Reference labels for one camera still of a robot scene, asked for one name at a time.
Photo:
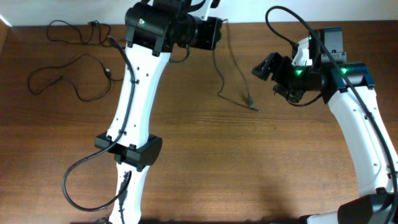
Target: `wooden table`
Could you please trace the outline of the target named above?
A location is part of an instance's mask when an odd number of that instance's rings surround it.
[[[313,22],[313,28],[342,26],[350,62],[362,61],[376,82],[378,103],[393,144],[398,147],[398,22]],[[274,25],[293,40],[307,31],[298,23]],[[124,26],[113,26],[120,39]],[[245,87],[224,39],[217,47],[226,77],[224,95],[244,102]],[[84,27],[87,38],[89,28]],[[53,35],[77,40],[67,27]],[[322,101],[294,108],[274,96],[273,82],[251,75],[271,52],[290,55],[290,45],[265,24],[231,25],[233,51],[252,88],[249,111],[217,97],[221,80],[211,52],[193,49],[183,63],[169,64],[159,83],[150,132],[164,145],[149,170],[142,198],[144,218],[192,221],[270,220],[332,212],[358,198],[353,163],[338,123]],[[96,152],[94,138],[111,124],[121,83],[105,98],[80,102],[68,83],[31,95],[28,74],[91,53],[114,77],[124,63],[115,49],[48,42],[45,27],[13,27],[0,59],[0,220],[2,223],[90,223],[111,208],[86,213],[74,209],[61,179],[75,161]],[[173,58],[184,55],[175,48]],[[106,79],[94,60],[84,59],[35,80],[65,75],[83,96],[102,90]],[[316,93],[308,93],[305,100]],[[107,202],[116,189],[113,156],[78,167],[68,180],[72,198],[86,207]]]

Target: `green indicator light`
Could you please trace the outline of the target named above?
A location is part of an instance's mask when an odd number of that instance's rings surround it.
[[[297,76],[299,76],[302,72],[303,72],[303,70],[296,70]]]

